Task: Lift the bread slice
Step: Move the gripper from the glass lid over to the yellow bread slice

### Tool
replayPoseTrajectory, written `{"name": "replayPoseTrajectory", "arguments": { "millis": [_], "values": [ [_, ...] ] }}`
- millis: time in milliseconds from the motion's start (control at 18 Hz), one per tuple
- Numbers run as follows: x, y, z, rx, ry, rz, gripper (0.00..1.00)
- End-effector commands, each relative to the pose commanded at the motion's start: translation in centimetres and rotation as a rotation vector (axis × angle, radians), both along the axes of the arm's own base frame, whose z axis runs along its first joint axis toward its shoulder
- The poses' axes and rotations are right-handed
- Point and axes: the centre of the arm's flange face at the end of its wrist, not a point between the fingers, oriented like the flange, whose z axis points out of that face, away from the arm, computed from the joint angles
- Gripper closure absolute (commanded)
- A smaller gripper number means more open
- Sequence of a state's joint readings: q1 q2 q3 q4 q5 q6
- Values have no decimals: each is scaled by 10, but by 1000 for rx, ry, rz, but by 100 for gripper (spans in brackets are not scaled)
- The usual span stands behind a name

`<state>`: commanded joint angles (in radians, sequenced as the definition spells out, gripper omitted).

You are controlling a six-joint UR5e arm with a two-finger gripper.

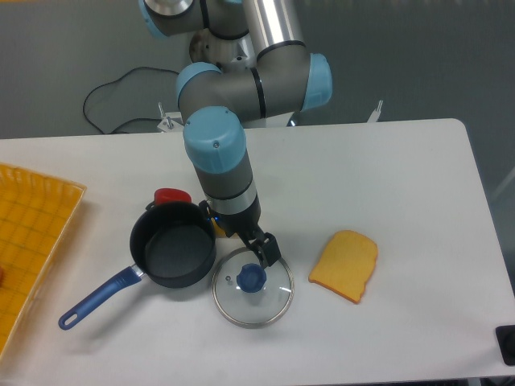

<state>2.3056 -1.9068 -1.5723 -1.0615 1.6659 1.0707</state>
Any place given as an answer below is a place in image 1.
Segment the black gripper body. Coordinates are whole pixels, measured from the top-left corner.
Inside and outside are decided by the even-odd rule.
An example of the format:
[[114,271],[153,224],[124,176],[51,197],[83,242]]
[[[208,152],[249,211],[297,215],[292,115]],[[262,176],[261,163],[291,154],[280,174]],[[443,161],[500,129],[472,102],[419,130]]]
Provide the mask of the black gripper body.
[[230,215],[215,211],[205,200],[199,203],[199,207],[215,229],[227,237],[237,234],[244,240],[255,240],[263,233],[258,224],[261,217],[261,205],[258,199],[255,199],[244,211]]

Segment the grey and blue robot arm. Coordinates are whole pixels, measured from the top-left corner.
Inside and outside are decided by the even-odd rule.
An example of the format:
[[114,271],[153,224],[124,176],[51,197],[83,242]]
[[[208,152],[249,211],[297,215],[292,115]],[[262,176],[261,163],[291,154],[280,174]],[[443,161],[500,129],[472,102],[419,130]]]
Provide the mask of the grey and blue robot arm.
[[292,1],[142,1],[139,8],[157,36],[207,31],[245,53],[236,70],[213,57],[193,60],[178,75],[177,105],[208,215],[270,267],[281,253],[258,224],[261,207],[242,126],[327,104],[327,59],[307,50]]

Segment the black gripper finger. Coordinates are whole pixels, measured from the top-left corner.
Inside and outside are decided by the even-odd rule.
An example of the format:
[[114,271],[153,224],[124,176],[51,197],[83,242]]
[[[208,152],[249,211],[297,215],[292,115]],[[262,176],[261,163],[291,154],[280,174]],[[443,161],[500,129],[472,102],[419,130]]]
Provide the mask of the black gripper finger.
[[249,240],[248,238],[241,236],[241,240],[245,247],[252,251],[258,260],[258,264],[262,266],[262,241],[257,238],[255,240]]
[[265,232],[262,239],[257,241],[257,254],[261,266],[272,266],[282,257],[273,234]]

